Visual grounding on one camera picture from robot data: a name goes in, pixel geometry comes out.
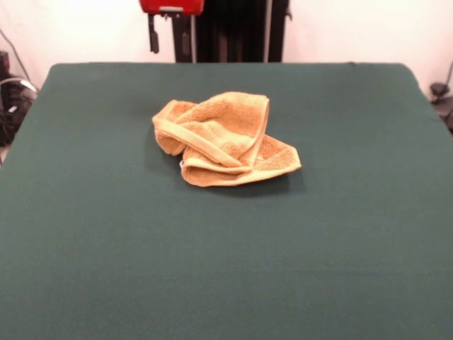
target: towel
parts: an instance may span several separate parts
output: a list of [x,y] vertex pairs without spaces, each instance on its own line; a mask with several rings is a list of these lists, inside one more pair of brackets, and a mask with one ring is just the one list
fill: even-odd
[[183,155],[194,186],[238,186],[302,167],[297,150],[265,134],[269,98],[227,92],[202,103],[171,101],[153,118],[157,144]]

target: cable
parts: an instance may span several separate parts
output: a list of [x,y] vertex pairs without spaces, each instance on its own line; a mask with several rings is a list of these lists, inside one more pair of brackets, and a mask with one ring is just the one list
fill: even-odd
[[450,79],[452,78],[452,72],[453,72],[453,61],[452,61],[452,63],[450,64],[450,69],[449,69],[449,71],[448,71],[447,81],[445,82],[446,85],[449,84]]
[[11,49],[13,50],[14,55],[16,56],[17,61],[19,62],[19,65],[21,66],[23,73],[25,74],[25,77],[30,81],[30,76],[28,75],[27,69],[25,66],[23,66],[22,60],[19,57],[19,54],[17,53],[16,48],[14,47],[14,44],[11,42],[11,40],[8,39],[4,31],[0,28],[0,35],[4,38],[4,40],[11,46]]
[[36,85],[33,85],[31,83],[31,81],[25,79],[25,78],[20,78],[19,76],[14,76],[12,78],[6,78],[2,81],[0,81],[0,87],[6,83],[10,83],[12,81],[18,81],[19,83],[21,83],[23,86],[25,86],[27,89],[30,89],[31,91],[35,92],[36,94],[38,94],[39,92],[39,88],[36,86]]

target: black metal frame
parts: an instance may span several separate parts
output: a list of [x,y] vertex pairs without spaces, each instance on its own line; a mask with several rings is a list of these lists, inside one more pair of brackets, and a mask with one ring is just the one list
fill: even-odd
[[[266,0],[206,0],[196,18],[197,62],[262,62]],[[269,62],[281,62],[289,0],[273,0]],[[192,62],[190,18],[172,18],[176,62]]]

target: green cloth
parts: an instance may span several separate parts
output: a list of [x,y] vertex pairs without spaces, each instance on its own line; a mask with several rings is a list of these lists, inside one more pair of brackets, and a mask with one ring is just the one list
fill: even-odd
[[[231,90],[301,171],[184,182],[150,118]],[[57,65],[0,170],[0,339],[453,339],[452,174],[401,65]]]

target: white background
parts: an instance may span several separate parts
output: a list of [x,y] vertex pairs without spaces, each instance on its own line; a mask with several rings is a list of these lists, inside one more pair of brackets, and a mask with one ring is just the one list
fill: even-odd
[[[291,0],[291,9],[285,62],[402,62],[428,93],[453,59],[452,0]],[[157,18],[161,51],[150,53],[139,0],[0,0],[0,26],[38,85],[58,62],[174,62],[171,21]]]

